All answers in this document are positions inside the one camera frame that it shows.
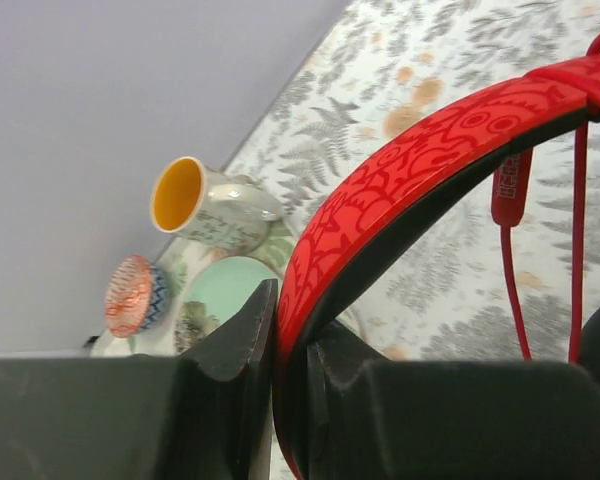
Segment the ceramic dish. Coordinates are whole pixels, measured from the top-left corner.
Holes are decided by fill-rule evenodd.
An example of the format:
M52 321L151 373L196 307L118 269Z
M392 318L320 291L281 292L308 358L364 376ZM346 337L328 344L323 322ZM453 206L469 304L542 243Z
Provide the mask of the ceramic dish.
M169 306L162 271L141 255L125 258L111 277L105 297L107 328L127 338L155 325Z
M227 257L203 270L186 291L175 329L177 353L189 349L235 315L263 280L279 278L250 257Z

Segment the mug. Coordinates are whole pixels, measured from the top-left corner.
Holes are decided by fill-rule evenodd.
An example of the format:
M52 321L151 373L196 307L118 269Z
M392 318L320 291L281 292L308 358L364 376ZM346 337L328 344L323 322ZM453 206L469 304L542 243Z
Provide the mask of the mug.
M162 270L141 255L130 255L118 265L107 288L107 327L118 338L149 330L168 310L170 300Z
M193 157L171 162L151 196L151 220L164 233L231 253L256 249L282 216L267 192L205 167Z

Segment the red headphone cord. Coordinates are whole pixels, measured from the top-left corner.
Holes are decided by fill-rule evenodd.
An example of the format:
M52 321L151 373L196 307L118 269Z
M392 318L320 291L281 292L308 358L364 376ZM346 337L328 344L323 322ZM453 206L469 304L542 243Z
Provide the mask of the red headphone cord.
M587 56L600 54L600 35L587 51ZM589 125L585 123L576 130L573 171L573 231L571 258L571 337L569 339L569 362L577 362L580 353L582 331L582 292L584 290L584 225L587 192L587 137Z
M508 157L493 174L493 191L491 196L491 216L500 225L500 246L504 278L507 284L509 302L513 310L513 320L518 335L518 343L522 357L531 360L531 349L524 328L522 307L518 298L516 278L513 269L513 247L511 245L511 229L520 223L524 215L527 199L527 187L531 172L532 150L520 155Z
M511 227L500 227L500 246L502 248L502 263L504 265L504 278L507 283L507 293L509 302L513 310L513 321L516 325L518 343L522 351L522 358L531 360L531 349L527 340L527 332L524 329L524 319L522 317L522 307L518 298L518 289L516 288L516 278L513 269L513 249L511 247Z

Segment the fern pattern wallpaper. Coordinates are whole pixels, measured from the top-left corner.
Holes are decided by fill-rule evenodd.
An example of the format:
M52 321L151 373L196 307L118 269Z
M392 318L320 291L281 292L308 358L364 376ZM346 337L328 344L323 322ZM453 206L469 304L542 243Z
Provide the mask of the fern pattern wallpaper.
M600 0L354 0L238 152L302 231L333 189L421 118L528 70L582 56ZM566 359L573 134L534 152L514 230L535 358ZM520 358L490 213L478 186L357 302L365 339L395 359ZM585 319L600 306L600 124L590 128ZM276 453L272 478L292 478Z

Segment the white wall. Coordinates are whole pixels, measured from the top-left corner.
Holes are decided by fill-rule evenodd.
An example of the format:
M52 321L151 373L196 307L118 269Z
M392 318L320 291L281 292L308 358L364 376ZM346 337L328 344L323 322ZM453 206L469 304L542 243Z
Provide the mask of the white wall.
M0 351L79 348L169 160L231 157L347 0L0 0Z

